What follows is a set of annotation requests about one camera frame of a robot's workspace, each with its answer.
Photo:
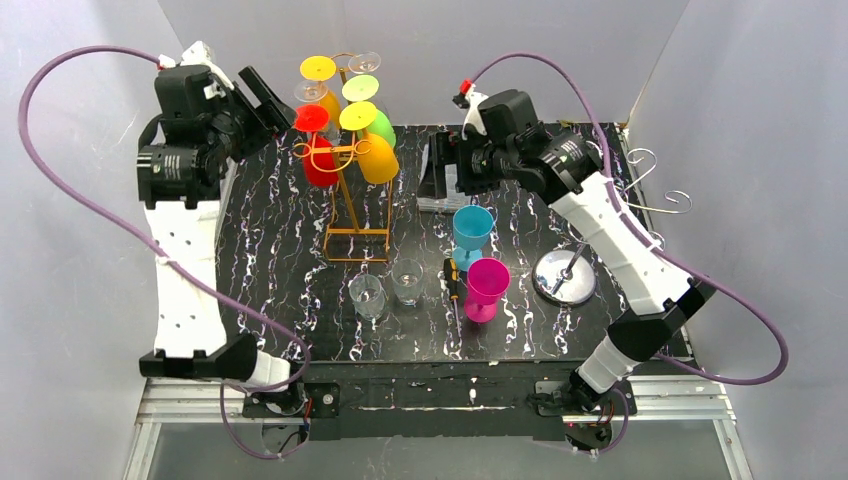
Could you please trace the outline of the blue plastic wine glass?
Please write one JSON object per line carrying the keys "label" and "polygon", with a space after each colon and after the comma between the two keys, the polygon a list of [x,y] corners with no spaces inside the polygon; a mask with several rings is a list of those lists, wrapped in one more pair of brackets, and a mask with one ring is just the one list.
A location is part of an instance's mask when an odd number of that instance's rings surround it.
{"label": "blue plastic wine glass", "polygon": [[482,248],[489,241],[493,228],[494,217],[487,208],[467,205],[455,212],[452,259],[460,271],[467,272],[474,262],[483,257]]}

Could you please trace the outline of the red plastic wine glass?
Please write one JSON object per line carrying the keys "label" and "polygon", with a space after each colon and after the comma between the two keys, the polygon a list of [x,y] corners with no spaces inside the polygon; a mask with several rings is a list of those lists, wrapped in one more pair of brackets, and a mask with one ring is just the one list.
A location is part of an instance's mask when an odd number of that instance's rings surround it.
{"label": "red plastic wine glass", "polygon": [[329,112],[317,104],[307,104],[296,109],[294,128],[309,135],[305,147],[300,148],[300,159],[307,181],[318,188],[334,187],[338,183],[338,174],[334,172],[335,163],[331,153],[315,153],[315,148],[329,148],[330,141],[324,136],[330,122]]}

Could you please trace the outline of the magenta plastic wine glass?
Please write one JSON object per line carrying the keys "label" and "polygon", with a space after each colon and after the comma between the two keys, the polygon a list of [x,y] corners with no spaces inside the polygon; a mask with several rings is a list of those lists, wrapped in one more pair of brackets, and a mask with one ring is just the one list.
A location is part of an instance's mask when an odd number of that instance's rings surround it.
{"label": "magenta plastic wine glass", "polygon": [[474,262],[466,278],[467,294],[464,312],[475,323],[487,323],[496,313],[496,304],[511,284],[509,269],[495,258],[481,258]]}

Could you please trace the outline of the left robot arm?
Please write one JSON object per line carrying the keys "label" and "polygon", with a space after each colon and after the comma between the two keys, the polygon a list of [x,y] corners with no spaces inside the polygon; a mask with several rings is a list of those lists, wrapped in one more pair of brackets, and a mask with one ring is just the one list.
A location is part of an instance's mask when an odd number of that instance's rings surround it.
{"label": "left robot arm", "polygon": [[139,360],[148,378],[230,381],[286,390],[288,361],[228,335],[216,287],[223,182],[232,160],[257,153],[293,126],[294,110],[247,66],[230,86],[206,65],[162,69],[161,112],[138,139],[139,199],[156,255],[159,317],[154,346]]}

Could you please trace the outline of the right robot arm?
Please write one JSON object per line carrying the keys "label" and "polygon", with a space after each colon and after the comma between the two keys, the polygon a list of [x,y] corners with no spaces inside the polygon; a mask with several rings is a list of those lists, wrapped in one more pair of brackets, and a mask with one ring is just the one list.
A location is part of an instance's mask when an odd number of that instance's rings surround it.
{"label": "right robot arm", "polygon": [[526,92],[487,96],[466,86],[453,102],[465,111],[464,122],[457,132],[431,136],[419,194],[445,197],[444,169],[451,164],[457,167],[455,188],[467,196],[515,181],[577,229],[625,293],[627,309],[553,401],[590,410],[654,357],[715,289],[641,239],[645,229],[602,173],[604,155],[572,131],[550,135]]}

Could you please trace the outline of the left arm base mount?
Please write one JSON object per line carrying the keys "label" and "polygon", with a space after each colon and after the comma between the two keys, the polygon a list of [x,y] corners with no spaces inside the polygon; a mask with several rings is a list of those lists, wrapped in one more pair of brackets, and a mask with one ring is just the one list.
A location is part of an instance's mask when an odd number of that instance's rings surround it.
{"label": "left arm base mount", "polygon": [[280,392],[248,394],[241,416],[260,422],[268,453],[284,455],[309,439],[314,420],[336,418],[340,399],[338,384],[299,382]]}

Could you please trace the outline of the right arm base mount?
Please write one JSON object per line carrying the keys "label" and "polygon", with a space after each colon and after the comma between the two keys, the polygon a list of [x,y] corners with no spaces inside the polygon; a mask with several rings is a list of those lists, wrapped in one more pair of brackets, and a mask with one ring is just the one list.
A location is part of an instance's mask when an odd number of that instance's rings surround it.
{"label": "right arm base mount", "polygon": [[599,400],[580,398],[570,387],[568,382],[538,381],[526,402],[542,417],[576,417],[565,422],[566,441],[573,453],[597,458],[618,446],[637,412],[631,383],[617,382]]}

